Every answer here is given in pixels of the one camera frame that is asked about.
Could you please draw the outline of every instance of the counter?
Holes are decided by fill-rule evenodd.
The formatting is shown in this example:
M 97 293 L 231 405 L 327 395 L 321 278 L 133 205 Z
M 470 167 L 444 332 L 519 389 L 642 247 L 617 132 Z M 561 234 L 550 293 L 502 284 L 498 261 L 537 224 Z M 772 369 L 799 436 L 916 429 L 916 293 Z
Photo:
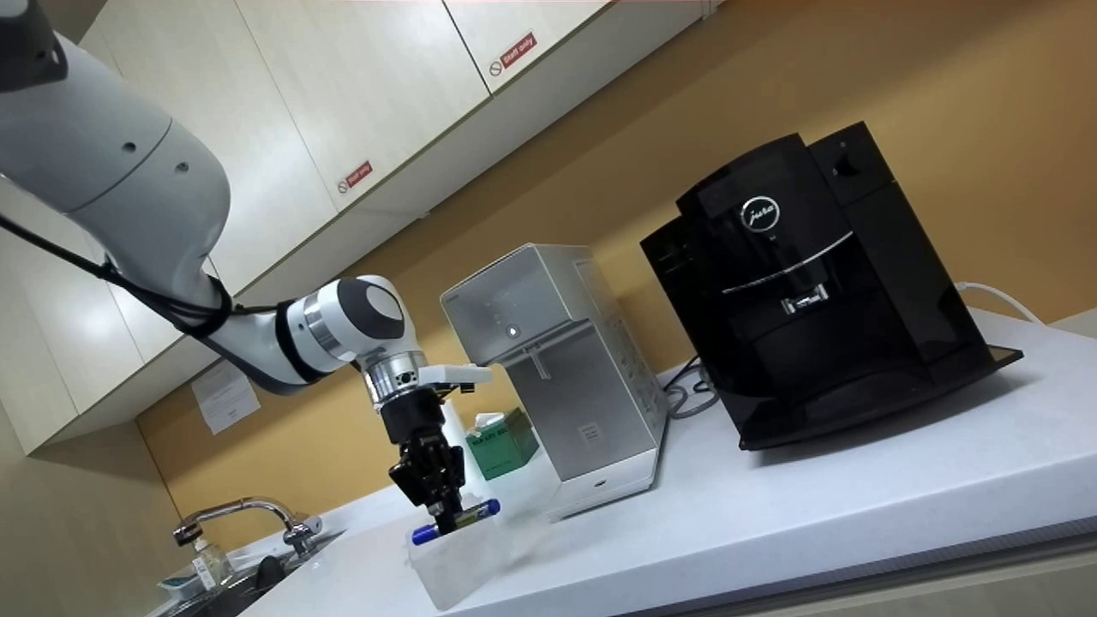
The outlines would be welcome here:
M 975 324 L 1024 360 L 833 447 L 741 453 L 721 405 L 673 422 L 655 489 L 550 524 L 447 614 L 623 614 L 1092 533 L 1097 344 Z M 409 517 L 354 533 L 246 614 L 439 614 L 404 539 Z

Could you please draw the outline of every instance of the black device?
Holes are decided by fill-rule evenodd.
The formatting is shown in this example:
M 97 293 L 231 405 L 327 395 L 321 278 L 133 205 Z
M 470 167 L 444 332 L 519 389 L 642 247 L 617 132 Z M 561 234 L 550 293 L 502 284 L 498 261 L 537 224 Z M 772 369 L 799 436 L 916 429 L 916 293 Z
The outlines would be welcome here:
M 907 413 L 1019 360 L 986 347 L 869 132 L 717 167 L 642 242 L 745 449 Z

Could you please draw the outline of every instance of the white robotic arm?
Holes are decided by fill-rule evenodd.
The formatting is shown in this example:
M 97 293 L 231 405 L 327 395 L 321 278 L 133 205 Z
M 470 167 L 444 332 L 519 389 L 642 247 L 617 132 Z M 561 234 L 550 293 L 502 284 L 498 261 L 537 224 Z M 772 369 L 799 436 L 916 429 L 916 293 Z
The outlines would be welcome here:
M 34 0 L 0 0 L 0 173 L 89 229 L 111 283 L 260 389 L 295 390 L 354 365 L 402 449 L 395 485 L 452 533 L 461 461 L 441 438 L 441 399 L 487 369 L 425 367 L 402 295 L 372 276 L 237 310 L 203 272 L 228 213 L 226 173 L 163 111 L 55 39 Z M 4 213 L 0 227 L 34 236 Z

